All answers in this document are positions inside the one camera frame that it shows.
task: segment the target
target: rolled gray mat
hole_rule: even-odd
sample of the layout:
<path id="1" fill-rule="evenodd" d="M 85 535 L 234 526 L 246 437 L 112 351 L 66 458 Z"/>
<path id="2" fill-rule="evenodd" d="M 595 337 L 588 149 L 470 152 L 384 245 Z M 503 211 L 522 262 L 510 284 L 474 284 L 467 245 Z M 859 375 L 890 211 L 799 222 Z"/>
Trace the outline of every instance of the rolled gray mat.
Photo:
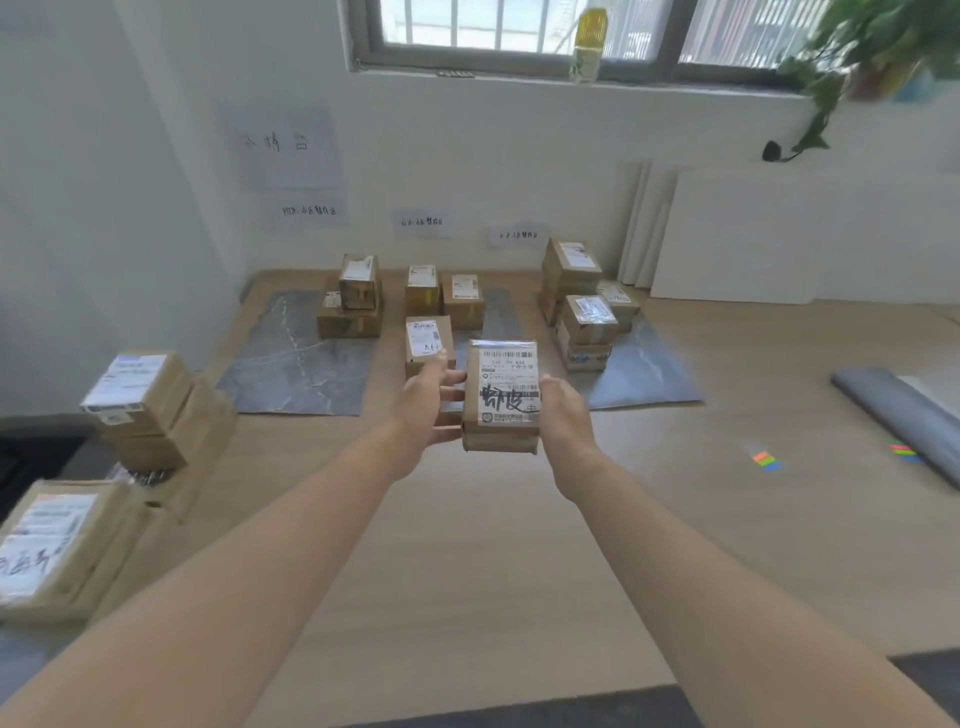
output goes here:
<path id="1" fill-rule="evenodd" d="M 882 367 L 850 367 L 833 385 L 960 490 L 960 420 Z"/>

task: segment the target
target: paper sign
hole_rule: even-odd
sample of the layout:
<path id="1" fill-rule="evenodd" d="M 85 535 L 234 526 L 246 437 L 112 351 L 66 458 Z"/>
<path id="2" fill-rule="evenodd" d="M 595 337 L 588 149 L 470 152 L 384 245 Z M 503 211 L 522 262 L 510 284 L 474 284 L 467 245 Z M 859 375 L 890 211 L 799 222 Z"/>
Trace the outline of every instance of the paper sign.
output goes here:
<path id="1" fill-rule="evenodd" d="M 0 544 L 0 600 L 33 596 L 80 532 L 96 496 L 45 495 Z"/>
<path id="2" fill-rule="evenodd" d="M 340 150 L 326 109 L 222 103 L 217 110 L 247 189 L 344 188 Z"/>
<path id="3" fill-rule="evenodd" d="M 504 223 L 491 225 L 488 239 L 495 248 L 540 248 L 550 239 L 550 231 L 551 228 L 546 223 Z"/>
<path id="4" fill-rule="evenodd" d="M 410 354 L 413 356 L 429 356 L 443 347 L 437 322 L 433 319 L 408 321 L 407 338 L 410 339 Z"/>
<path id="5" fill-rule="evenodd" d="M 404 207 L 390 213 L 396 237 L 455 237 L 456 225 L 449 210 L 438 207 Z"/>
<path id="6" fill-rule="evenodd" d="M 347 203 L 340 195 L 323 192 L 274 192 L 264 196 L 270 228 L 301 232 L 310 228 L 345 228 Z"/>

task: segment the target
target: hand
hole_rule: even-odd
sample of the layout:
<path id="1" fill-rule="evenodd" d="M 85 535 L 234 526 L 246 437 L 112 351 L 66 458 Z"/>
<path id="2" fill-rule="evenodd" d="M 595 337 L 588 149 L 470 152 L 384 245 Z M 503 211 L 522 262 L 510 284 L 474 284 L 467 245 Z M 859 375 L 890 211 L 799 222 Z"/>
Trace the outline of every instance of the hand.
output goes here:
<path id="1" fill-rule="evenodd" d="M 593 439 L 593 423 L 587 403 L 569 382 L 554 376 L 540 378 L 540 439 L 553 468 L 557 487 L 573 500 L 571 478 L 561 477 L 579 471 L 579 466 L 600 455 Z"/>
<path id="2" fill-rule="evenodd" d="M 431 445 L 459 440 L 460 412 L 441 412 L 441 401 L 463 401 L 464 391 L 454 384 L 467 381 L 467 373 L 446 368 L 446 351 L 423 364 L 420 373 L 407 380 L 394 405 L 392 420 L 402 442 L 397 480 L 413 472 L 423 451 Z"/>

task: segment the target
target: white paper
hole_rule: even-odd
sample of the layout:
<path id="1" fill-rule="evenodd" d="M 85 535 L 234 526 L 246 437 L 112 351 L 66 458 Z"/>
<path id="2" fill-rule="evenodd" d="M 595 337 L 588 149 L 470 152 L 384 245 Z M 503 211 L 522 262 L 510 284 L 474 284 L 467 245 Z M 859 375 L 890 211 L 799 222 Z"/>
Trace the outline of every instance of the white paper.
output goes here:
<path id="1" fill-rule="evenodd" d="M 546 223 L 503 223 L 490 225 L 490 244 L 495 248 L 529 246 L 542 248 L 550 239 L 551 228 Z"/>
<path id="2" fill-rule="evenodd" d="M 347 201 L 342 194 L 288 190 L 263 195 L 268 228 L 276 232 L 303 232 L 311 228 L 345 228 Z"/>
<path id="3" fill-rule="evenodd" d="M 537 348 L 482 347 L 477 411 L 480 425 L 524 425 L 540 412 Z"/>
<path id="4" fill-rule="evenodd" d="M 453 298 L 460 299 L 479 299 L 480 285 L 477 283 L 476 276 L 454 276 L 453 277 Z"/>
<path id="5" fill-rule="evenodd" d="M 607 299 L 608 303 L 631 303 L 633 299 L 620 287 L 619 283 L 604 280 L 597 283 L 597 293 Z"/>
<path id="6" fill-rule="evenodd" d="M 580 313 L 577 314 L 577 321 L 581 324 L 615 324 L 616 317 L 613 315 L 607 302 L 600 296 L 578 296 L 574 299 Z"/>
<path id="7" fill-rule="evenodd" d="M 429 356 L 444 347 L 437 330 L 437 322 L 433 319 L 408 321 L 407 338 L 410 339 L 410 354 L 413 356 Z"/>
<path id="8" fill-rule="evenodd" d="M 124 408 L 128 412 L 142 410 L 140 403 L 166 358 L 166 354 L 117 356 L 81 402 L 81 409 L 92 414 L 103 408 Z"/>
<path id="9" fill-rule="evenodd" d="M 411 265 L 407 272 L 407 285 L 415 288 L 436 288 L 437 266 Z"/>
<path id="10" fill-rule="evenodd" d="M 96 495 L 39 496 L 0 544 L 0 600 L 33 596 L 80 532 Z"/>
<path id="11" fill-rule="evenodd" d="M 247 189 L 344 188 L 340 150 L 325 108 L 223 103 L 218 111 Z"/>
<path id="12" fill-rule="evenodd" d="M 351 260 L 347 269 L 340 276 L 341 280 L 370 280 L 373 270 L 373 256 L 368 255 L 363 260 Z"/>
<path id="13" fill-rule="evenodd" d="M 453 213 L 439 207 L 404 207 L 390 213 L 396 237 L 455 237 Z"/>
<path id="14" fill-rule="evenodd" d="M 596 264 L 587 253 L 583 243 L 561 243 L 560 249 L 564 252 L 566 261 L 573 268 L 594 268 Z"/>

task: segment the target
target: box label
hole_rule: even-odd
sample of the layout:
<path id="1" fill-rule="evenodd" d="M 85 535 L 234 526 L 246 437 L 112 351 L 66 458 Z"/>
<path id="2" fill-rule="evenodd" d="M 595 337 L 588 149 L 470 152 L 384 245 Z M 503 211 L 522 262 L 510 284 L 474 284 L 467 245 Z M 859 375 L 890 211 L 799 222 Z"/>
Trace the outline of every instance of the box label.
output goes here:
<path id="1" fill-rule="evenodd" d="M 528 425 L 540 413 L 537 348 L 480 349 L 480 425 Z"/>
<path id="2" fill-rule="evenodd" d="M 479 299 L 480 285 L 477 283 L 476 276 L 454 276 L 453 277 L 453 298 L 455 299 Z"/>
<path id="3" fill-rule="evenodd" d="M 633 299 L 616 283 L 597 283 L 597 293 L 607 299 L 607 303 L 632 303 Z"/>
<path id="4" fill-rule="evenodd" d="M 98 416 L 105 408 L 139 412 L 143 409 L 141 402 L 147 396 L 166 358 L 166 354 L 117 356 L 100 380 L 93 385 L 80 408 Z"/>
<path id="5" fill-rule="evenodd" d="M 579 296 L 574 299 L 579 311 L 577 321 L 581 324 L 615 324 L 616 316 L 610 310 L 607 302 L 600 296 Z"/>
<path id="6" fill-rule="evenodd" d="M 437 266 L 411 265 L 407 274 L 407 285 L 415 288 L 436 288 Z"/>
<path id="7" fill-rule="evenodd" d="M 561 243 L 560 249 L 564 251 L 566 262 L 571 268 L 595 268 L 596 264 L 593 258 L 589 256 L 587 248 L 583 243 Z"/>
<path id="8" fill-rule="evenodd" d="M 410 340 L 410 354 L 413 356 L 429 356 L 444 347 L 440 341 L 437 322 L 432 319 L 408 321 L 407 338 Z"/>
<path id="9" fill-rule="evenodd" d="M 0 544 L 0 601 L 29 599 L 56 569 L 96 495 L 42 495 Z"/>
<path id="10" fill-rule="evenodd" d="M 368 255 L 363 260 L 351 260 L 344 269 L 340 280 L 370 280 L 373 271 L 373 256 Z"/>

